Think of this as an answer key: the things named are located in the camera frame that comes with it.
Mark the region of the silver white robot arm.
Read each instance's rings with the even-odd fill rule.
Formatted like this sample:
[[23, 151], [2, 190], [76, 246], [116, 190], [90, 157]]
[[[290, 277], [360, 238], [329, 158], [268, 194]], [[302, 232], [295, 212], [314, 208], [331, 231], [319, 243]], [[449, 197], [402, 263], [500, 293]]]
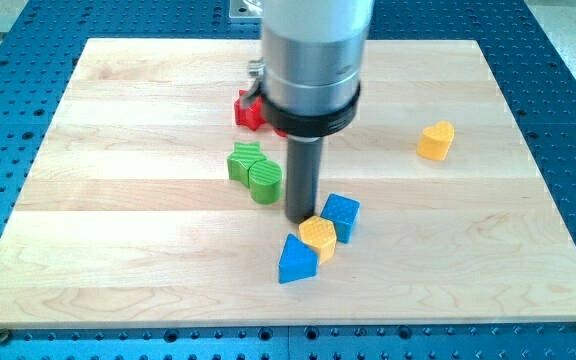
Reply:
[[348, 126], [373, 8], [373, 0], [263, 1], [261, 58], [249, 63], [254, 83], [241, 107], [261, 99], [269, 124], [302, 138]]

